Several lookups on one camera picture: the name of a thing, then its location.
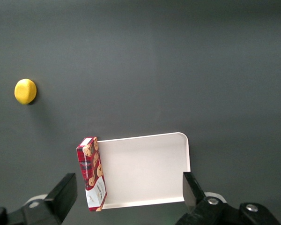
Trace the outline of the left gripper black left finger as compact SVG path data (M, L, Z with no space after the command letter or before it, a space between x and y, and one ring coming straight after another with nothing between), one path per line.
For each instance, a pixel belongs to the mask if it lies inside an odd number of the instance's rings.
M44 199L34 199L7 216L9 225L60 225L77 199L75 173L68 173Z

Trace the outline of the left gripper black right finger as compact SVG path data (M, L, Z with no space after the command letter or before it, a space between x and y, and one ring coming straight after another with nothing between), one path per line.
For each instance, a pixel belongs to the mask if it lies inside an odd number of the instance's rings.
M241 225L237 209L215 196L206 196L192 172L183 173L183 198L188 208L177 225Z

